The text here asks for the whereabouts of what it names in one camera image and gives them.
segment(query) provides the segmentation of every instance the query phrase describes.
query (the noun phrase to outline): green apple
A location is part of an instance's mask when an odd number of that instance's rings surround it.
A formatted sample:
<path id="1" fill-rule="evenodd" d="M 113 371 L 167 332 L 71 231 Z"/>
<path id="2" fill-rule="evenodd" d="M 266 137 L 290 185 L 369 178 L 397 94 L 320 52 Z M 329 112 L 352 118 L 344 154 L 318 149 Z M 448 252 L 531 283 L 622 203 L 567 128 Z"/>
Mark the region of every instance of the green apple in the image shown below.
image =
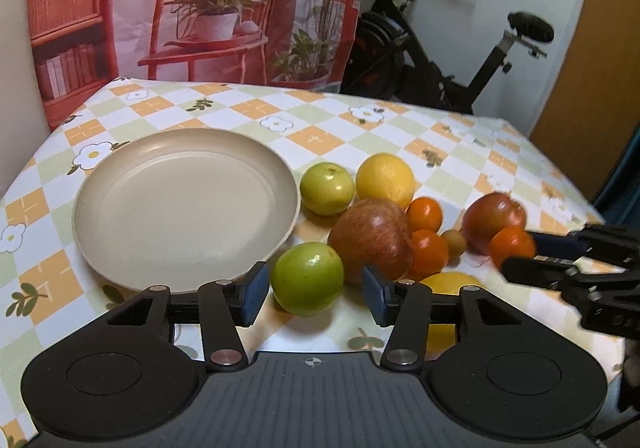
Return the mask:
<path id="1" fill-rule="evenodd" d="M 351 174 L 334 163 L 315 164 L 300 180 L 300 196 L 304 205 L 326 217 L 347 209 L 353 200 L 354 190 Z"/>
<path id="2" fill-rule="evenodd" d="M 313 316 L 331 307 L 343 282 L 340 257 L 321 242 L 295 245 L 271 271 L 273 295 L 284 310 L 298 316 Z"/>

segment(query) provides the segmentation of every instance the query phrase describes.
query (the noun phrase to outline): tablecloth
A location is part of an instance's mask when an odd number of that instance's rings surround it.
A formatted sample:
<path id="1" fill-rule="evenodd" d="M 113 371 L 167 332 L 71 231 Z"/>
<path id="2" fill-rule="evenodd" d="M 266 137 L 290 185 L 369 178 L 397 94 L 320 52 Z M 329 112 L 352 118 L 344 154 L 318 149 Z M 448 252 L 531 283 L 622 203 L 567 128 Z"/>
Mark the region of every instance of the tablecloth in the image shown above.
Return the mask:
<path id="1" fill-rule="evenodd" d="M 531 229 L 565 233 L 599 221 L 571 182 L 500 119 L 265 86 L 116 78 L 53 132 L 0 201 L 0 428 L 7 439 L 34 434 L 19 390 L 29 361 L 130 296 L 92 272 L 76 248 L 71 213 L 82 181 L 134 139 L 201 127 L 265 143 L 298 179 L 319 161 L 354 173 L 370 155 L 394 153 L 413 169 L 416 196 L 441 202 L 443 230 L 460 225 L 463 208 L 494 190 L 524 205 Z M 332 222 L 302 211 L 289 243 L 324 240 Z M 577 312 L 556 293 L 506 284 L 490 262 L 471 256 L 451 269 L 473 274 L 591 352 L 609 379 L 620 370 L 622 340 L 580 329 Z M 373 349 L 379 356 L 390 330 L 375 325 L 352 297 L 307 319 L 284 313 L 268 297 L 255 325 L 239 333 L 248 353 Z M 175 343 L 202 358 L 197 325 L 178 326 Z"/>

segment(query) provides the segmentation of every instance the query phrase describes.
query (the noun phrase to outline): poster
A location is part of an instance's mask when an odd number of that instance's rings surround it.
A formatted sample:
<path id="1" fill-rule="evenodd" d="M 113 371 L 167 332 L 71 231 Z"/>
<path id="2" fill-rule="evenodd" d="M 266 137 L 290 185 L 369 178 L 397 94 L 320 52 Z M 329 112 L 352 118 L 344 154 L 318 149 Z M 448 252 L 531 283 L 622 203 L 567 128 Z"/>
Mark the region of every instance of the poster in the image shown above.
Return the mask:
<path id="1" fill-rule="evenodd" d="M 335 88 L 360 0 L 28 0 L 53 129 L 118 76 Z"/>

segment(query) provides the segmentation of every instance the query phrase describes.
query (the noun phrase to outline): book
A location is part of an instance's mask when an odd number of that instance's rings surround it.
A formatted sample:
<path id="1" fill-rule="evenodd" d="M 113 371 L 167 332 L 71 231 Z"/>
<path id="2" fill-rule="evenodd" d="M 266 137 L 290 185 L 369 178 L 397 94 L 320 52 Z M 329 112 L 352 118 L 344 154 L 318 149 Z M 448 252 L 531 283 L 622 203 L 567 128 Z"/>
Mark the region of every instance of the book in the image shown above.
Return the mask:
<path id="1" fill-rule="evenodd" d="M 60 97 L 60 89 L 58 88 L 58 82 L 56 81 L 56 70 L 53 66 L 53 60 L 47 60 L 47 74 L 49 76 L 49 84 L 53 91 L 53 97 Z"/>
<path id="2" fill-rule="evenodd" d="M 60 63 L 62 64 L 62 79 L 65 82 L 65 90 L 71 92 L 71 81 L 69 81 L 69 65 L 66 62 L 66 54 L 62 52 L 59 54 Z"/>
<path id="3" fill-rule="evenodd" d="M 84 77 L 82 76 L 82 63 L 80 62 L 80 49 L 79 47 L 74 47 L 72 49 L 72 53 L 74 55 L 74 63 L 76 64 L 76 72 L 78 73 L 78 86 L 84 86 Z"/>
<path id="4" fill-rule="evenodd" d="M 89 49 L 87 49 L 86 44 L 81 44 L 78 46 L 78 53 L 80 54 L 80 70 L 82 72 L 82 80 L 84 84 L 89 84 L 92 82 L 91 79 L 91 67 L 89 67 Z"/>
<path id="5" fill-rule="evenodd" d="M 95 70 L 95 49 L 94 44 L 89 43 L 86 46 L 89 52 L 89 70 L 91 71 L 91 82 L 98 81 L 98 72 Z"/>
<path id="6" fill-rule="evenodd" d="M 60 95 L 65 95 L 68 90 L 66 89 L 65 84 L 65 76 L 62 71 L 62 60 L 60 56 L 56 56 L 52 59 L 53 61 L 53 70 L 56 77 L 56 83 L 58 84 L 58 90 L 60 91 Z"/>
<path id="7" fill-rule="evenodd" d="M 69 92 L 73 92 L 80 88 L 80 82 L 78 81 L 78 71 L 76 70 L 76 59 L 74 58 L 74 50 L 69 49 L 65 52 L 66 68 L 69 73 Z"/>
<path id="8" fill-rule="evenodd" d="M 53 99 L 53 89 L 49 81 L 49 71 L 47 63 L 36 63 L 36 79 L 38 80 L 38 88 L 40 96 L 43 99 Z"/>

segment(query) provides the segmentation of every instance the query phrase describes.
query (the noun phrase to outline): beige plate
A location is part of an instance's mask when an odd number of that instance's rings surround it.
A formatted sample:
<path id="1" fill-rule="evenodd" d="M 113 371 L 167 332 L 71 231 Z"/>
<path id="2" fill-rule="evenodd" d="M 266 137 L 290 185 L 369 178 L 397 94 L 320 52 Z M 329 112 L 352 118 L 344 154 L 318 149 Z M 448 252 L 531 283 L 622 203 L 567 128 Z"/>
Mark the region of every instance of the beige plate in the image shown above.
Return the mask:
<path id="1" fill-rule="evenodd" d="M 72 221 L 80 252 L 103 277 L 185 292 L 270 258 L 299 211 L 293 173 L 271 149 L 188 128 L 143 137 L 102 161 L 82 184 Z"/>

